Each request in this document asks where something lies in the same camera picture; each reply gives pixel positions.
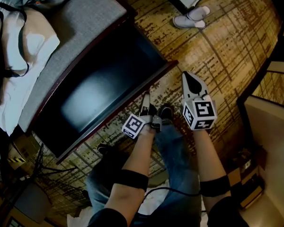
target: hand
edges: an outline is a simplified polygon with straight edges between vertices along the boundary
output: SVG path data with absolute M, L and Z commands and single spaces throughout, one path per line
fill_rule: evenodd
M 142 130 L 140 131 L 140 134 L 139 135 L 144 135 L 144 136 L 155 136 L 156 134 L 156 130 L 153 129 L 151 127 L 151 124 L 145 124 L 142 128 Z

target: black shirt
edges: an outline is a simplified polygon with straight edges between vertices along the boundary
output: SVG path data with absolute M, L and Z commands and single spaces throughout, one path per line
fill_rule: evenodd
M 161 226 L 168 224 L 169 226 L 181 226 L 181 219 L 160 219 L 157 220 Z M 233 203 L 231 197 L 223 198 L 216 205 L 213 206 L 208 214 L 209 227 L 248 227 L 248 224 L 241 217 L 236 205 Z M 89 227 L 102 227 L 102 226 L 118 226 L 127 227 L 126 219 L 118 211 L 112 209 L 103 209 L 96 213 L 90 220 Z M 158 226 L 151 220 L 145 226 Z

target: black arm band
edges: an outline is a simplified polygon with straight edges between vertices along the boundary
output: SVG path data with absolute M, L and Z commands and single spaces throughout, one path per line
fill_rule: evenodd
M 138 189 L 141 188 L 146 192 L 148 177 L 130 170 L 121 170 L 116 177 L 115 183 Z
M 208 181 L 200 182 L 200 193 L 205 197 L 216 197 L 227 193 L 230 189 L 228 176 Z

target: pair of slippers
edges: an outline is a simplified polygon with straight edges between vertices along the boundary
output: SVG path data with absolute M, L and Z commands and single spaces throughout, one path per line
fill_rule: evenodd
M 174 17 L 173 22 L 177 28 L 205 28 L 206 24 L 203 19 L 209 14 L 209 7 L 197 7 L 186 15 Z

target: person's right arm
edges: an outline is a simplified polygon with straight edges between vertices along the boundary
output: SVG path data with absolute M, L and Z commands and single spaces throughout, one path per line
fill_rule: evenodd
M 198 169 L 201 182 L 208 182 L 226 176 L 226 172 L 205 130 L 194 131 L 194 139 L 198 158 Z M 208 214 L 208 226 L 248 227 L 237 206 L 231 199 L 231 192 L 216 197 L 203 196 Z

